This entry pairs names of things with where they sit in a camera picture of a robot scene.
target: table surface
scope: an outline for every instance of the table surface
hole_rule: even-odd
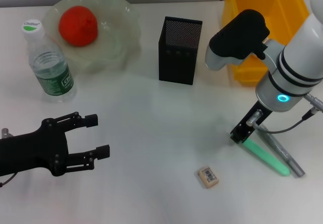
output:
[[[227,69],[208,70],[204,52],[219,30],[223,2],[136,5],[141,52],[122,71],[74,77],[77,95],[44,101],[29,68],[21,23],[48,7],[0,9],[0,127],[14,135],[36,130],[45,118],[74,111],[98,114],[99,126],[67,133],[69,150],[109,144],[111,157],[95,170],[53,177],[46,169],[19,173],[0,190],[3,223],[321,223],[323,117],[317,114],[277,138],[306,171],[282,177],[229,132],[256,102],[253,88],[233,82]],[[158,40],[165,16],[203,21],[194,85],[158,80]],[[323,98],[323,85],[313,94]],[[301,100],[273,113],[266,126],[291,126],[310,108]],[[265,144],[252,134],[261,146]],[[205,189],[197,170],[211,166],[220,182]],[[8,177],[0,177],[3,182]]]

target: black mesh pencil holder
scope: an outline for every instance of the black mesh pencil holder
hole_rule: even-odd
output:
[[[201,21],[165,17],[158,45],[159,80],[193,84],[201,29]]]

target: plastic bottle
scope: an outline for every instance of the plastic bottle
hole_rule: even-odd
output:
[[[62,50],[46,34],[39,20],[28,20],[22,25],[28,42],[29,65],[41,87],[48,95],[60,96],[74,85]]]

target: clear bowl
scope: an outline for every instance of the clear bowl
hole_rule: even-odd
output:
[[[89,8],[96,16],[98,37],[90,45],[74,47],[59,33],[62,14],[73,6]],[[125,0],[62,0],[42,20],[47,34],[62,48],[65,57],[80,70],[118,68],[139,45],[138,13]]]

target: tomato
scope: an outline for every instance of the tomato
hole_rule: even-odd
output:
[[[97,38],[96,17],[86,7],[71,7],[60,19],[59,32],[70,45],[86,46]]]

